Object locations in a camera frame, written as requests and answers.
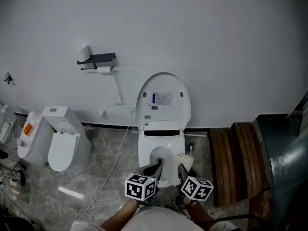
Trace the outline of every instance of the toilet paper holder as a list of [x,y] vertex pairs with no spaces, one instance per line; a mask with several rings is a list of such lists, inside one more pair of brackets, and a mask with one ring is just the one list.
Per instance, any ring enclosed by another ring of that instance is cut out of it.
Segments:
[[106,63],[111,62],[114,58],[116,58],[116,53],[106,53],[106,54],[97,54],[97,55],[90,55],[90,58],[84,62],[77,61],[77,64],[93,64],[93,67],[90,68],[81,68],[80,70],[87,70],[87,69],[97,69],[96,63]]

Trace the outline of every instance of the teal surface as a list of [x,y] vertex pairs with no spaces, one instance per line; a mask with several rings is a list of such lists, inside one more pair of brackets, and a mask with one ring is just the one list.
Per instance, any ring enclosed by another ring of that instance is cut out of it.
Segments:
[[308,178],[308,129],[299,134],[301,116],[259,115],[273,182],[273,229],[281,230],[299,186]]

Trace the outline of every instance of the orange object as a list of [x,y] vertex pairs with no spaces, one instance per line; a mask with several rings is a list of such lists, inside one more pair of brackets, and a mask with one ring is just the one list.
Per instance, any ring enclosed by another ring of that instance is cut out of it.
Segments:
[[23,132],[26,136],[29,136],[32,130],[33,130],[33,127],[31,126],[30,123],[28,123]]

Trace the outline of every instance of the white shirt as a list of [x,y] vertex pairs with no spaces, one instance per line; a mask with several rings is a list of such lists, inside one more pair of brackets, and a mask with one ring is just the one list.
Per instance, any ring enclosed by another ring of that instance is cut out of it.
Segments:
[[[230,222],[219,222],[214,224],[209,231],[231,231],[236,227]],[[198,225],[187,217],[166,208],[150,207],[141,209],[137,212],[132,219],[125,225],[122,231],[202,231]],[[71,228],[71,231],[105,231],[101,227],[75,221]]]

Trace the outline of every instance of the toilet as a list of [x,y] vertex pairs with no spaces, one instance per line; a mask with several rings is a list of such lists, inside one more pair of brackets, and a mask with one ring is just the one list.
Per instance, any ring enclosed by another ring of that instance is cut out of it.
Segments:
[[17,139],[18,156],[29,163],[43,166],[48,162],[53,134],[50,124],[42,114],[30,112]]
[[184,84],[171,73],[157,73],[142,86],[135,108],[139,129],[140,167],[162,161],[158,187],[170,186],[177,154],[185,153],[184,129],[191,118],[191,102]]
[[45,107],[43,117],[57,131],[48,153],[48,162],[54,171],[69,169],[83,173],[89,162],[91,142],[74,113],[67,106]]

